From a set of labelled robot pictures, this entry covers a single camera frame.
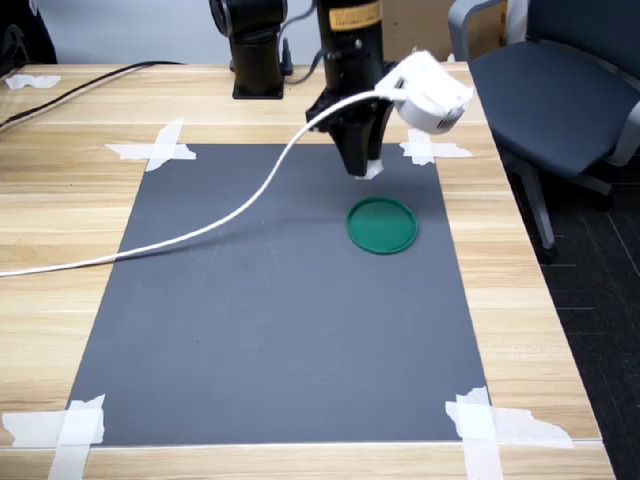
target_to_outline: yellow label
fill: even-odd
[[[346,32],[370,27],[382,20],[380,0],[361,7],[332,8],[329,10],[329,23],[334,32]]]

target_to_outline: green lid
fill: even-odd
[[[393,255],[415,241],[418,222],[413,212],[397,200],[372,197],[353,206],[347,217],[347,232],[361,249],[376,255]]]

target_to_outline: white tape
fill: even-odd
[[[42,77],[34,77],[32,75],[12,75],[5,78],[4,81],[9,85],[11,90],[18,90],[30,85],[34,88],[51,88],[60,81],[62,77],[57,75],[45,75]]]
[[[384,171],[382,160],[369,160],[367,163],[367,174],[364,177],[354,177],[356,180],[372,180]]]
[[[457,395],[445,411],[462,438],[469,479],[502,480],[499,444],[574,448],[567,432],[536,420],[530,411],[490,406],[486,387]]]
[[[158,132],[153,145],[108,144],[107,148],[120,154],[121,160],[148,158],[147,172],[157,170],[169,160],[195,160],[196,154],[186,145],[178,145],[184,118],[176,118]]]
[[[91,444],[104,436],[104,395],[74,400],[61,412],[5,413],[4,428],[16,448],[55,448],[49,480],[82,480]]]
[[[405,157],[413,157],[414,165],[435,163],[431,136],[422,130],[409,130],[409,142],[401,143],[400,146],[404,149]]]
[[[153,144],[107,144],[105,145],[110,150],[120,155],[120,160],[148,160],[151,157],[153,151]],[[189,150],[184,144],[176,145],[173,151],[173,157],[171,160],[195,160],[196,154]]]
[[[433,143],[431,136],[415,128],[409,130],[409,141],[401,143],[405,157],[412,157],[414,165],[435,163],[436,158],[469,158],[473,154],[469,150],[458,147],[455,143]]]
[[[433,155],[437,158],[471,158],[473,153],[458,147],[455,143],[432,144]]]

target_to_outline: dark carpet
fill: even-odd
[[[592,172],[613,184],[614,205],[542,179],[559,250],[542,266],[616,477],[640,479],[640,157]],[[539,237],[512,179],[532,242]]]

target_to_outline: chair armrest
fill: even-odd
[[[638,151],[638,147],[640,147],[640,102],[631,110],[618,145],[609,158],[609,163],[617,167],[625,166]]]
[[[449,10],[449,35],[453,56],[458,62],[469,61],[467,22],[477,11],[502,3],[502,0],[456,0]]]

